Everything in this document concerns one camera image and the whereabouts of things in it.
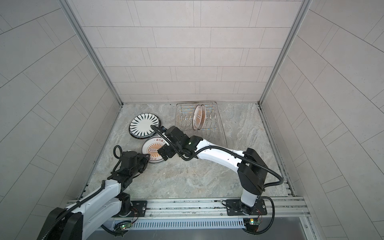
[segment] gray stone surface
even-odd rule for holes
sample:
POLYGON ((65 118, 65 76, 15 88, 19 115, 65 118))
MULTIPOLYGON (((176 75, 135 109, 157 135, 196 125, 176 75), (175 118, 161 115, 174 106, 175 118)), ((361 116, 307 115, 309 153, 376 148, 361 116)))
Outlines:
MULTIPOLYGON (((126 104, 118 116, 106 148, 89 182, 86 194, 100 186, 112 171, 117 159, 113 147, 120 145, 123 151, 141 152, 146 140, 138 140, 129 134, 129 124, 141 113, 153 113, 165 127, 175 125, 175 104, 126 104)), ((280 173, 255 104, 218 104, 228 148, 255 149, 265 163, 280 173)), ((268 174, 266 182, 276 181, 268 174)), ((133 199, 143 198, 198 198, 240 197, 242 187, 236 172, 211 161, 193 159, 184 161, 177 155, 160 164, 149 164, 147 169, 125 190, 133 199)), ((273 186, 263 195, 287 196, 285 188, 273 186)))

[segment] metal strip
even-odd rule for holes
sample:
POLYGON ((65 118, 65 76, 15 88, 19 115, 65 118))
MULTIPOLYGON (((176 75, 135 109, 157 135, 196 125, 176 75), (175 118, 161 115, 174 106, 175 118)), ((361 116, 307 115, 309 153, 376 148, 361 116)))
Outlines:
POLYGON ((112 85, 111 80, 109 79, 107 73, 105 72, 103 65, 101 64, 99 58, 97 57, 96 53, 94 52, 91 44, 89 43, 88 38, 86 37, 83 29, 81 28, 79 22, 77 21, 75 15, 73 14, 73 11, 72 11, 71 7, 69 6, 67 0, 58 0, 58 3, 60 4, 61 9, 63 10, 68 21, 70 22, 76 35, 79 37, 80 42, 83 44, 85 50, 87 51, 89 57, 91 58, 93 64, 95 65, 97 71, 100 73, 100 76, 107 83, 108 87, 110 88, 110 90, 114 94, 116 100, 118 101, 119 105, 121 106, 123 104, 123 102, 121 101, 120 96, 118 95, 117 91, 115 90, 114 86, 112 85))
POLYGON ((260 98, 260 101, 259 101, 260 105, 262 105, 265 101, 265 98, 268 94, 268 91, 270 90, 272 83, 273 83, 282 63, 283 63, 283 60, 284 60, 285 56, 287 55, 289 48, 291 47, 293 39, 295 38, 295 36, 296 36, 296 34, 300 28, 300 24, 304 20, 305 14, 308 11, 310 3, 311 3, 311 0, 303 0, 303 2, 301 3, 300 9, 297 12, 297 15, 296 15, 296 18, 292 24, 291 30, 288 33, 287 39, 284 42, 283 48, 281 49, 280 55, 277 58, 277 61, 275 63, 275 66, 273 67, 271 76, 269 77, 269 80, 268 80, 268 82, 265 86, 265 89, 263 91, 263 94, 260 98))

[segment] clear plastic tray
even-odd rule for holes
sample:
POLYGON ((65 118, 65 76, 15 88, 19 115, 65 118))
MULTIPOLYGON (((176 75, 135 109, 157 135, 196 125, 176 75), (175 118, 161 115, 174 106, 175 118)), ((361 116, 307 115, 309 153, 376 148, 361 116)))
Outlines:
POLYGON ((189 137, 196 135, 209 142, 227 147, 223 124, 221 122, 218 106, 216 102, 189 102, 176 104, 176 124, 189 137), (192 119, 195 108, 198 104, 204 104, 206 108, 205 122, 201 130, 194 130, 192 119))

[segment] plate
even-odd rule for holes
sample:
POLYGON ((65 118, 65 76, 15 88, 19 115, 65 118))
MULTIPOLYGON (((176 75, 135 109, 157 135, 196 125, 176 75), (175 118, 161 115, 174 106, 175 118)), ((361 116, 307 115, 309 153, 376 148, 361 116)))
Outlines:
POLYGON ((200 119, 200 125, 197 128, 198 130, 203 128, 203 125, 204 125, 204 122, 205 122, 205 115, 206 115, 205 105, 201 104, 200 106, 201 106, 201 119, 200 119))
POLYGON ((152 137, 155 132, 151 125, 160 126, 160 119, 152 113, 143 113, 135 117, 129 125, 129 133, 137 139, 152 137))
POLYGON ((143 154, 150 154, 149 163, 157 164, 164 161, 157 150, 165 144, 168 145, 168 143, 162 137, 152 137, 143 144, 141 152, 143 154))
POLYGON ((201 106, 197 105, 195 108, 195 111, 193 112, 193 121, 192 121, 193 130, 197 130, 200 126, 201 113, 202 113, 201 106))

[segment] plate with orange design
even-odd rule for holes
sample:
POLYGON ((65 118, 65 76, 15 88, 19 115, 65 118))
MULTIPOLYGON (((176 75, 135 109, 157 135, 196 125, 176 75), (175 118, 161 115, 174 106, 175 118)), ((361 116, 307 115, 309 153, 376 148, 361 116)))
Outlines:
POLYGON ((157 164, 163 162, 162 156, 157 152, 165 144, 169 145, 162 137, 152 137, 148 139, 141 148, 143 154, 149 154, 149 163, 157 164))

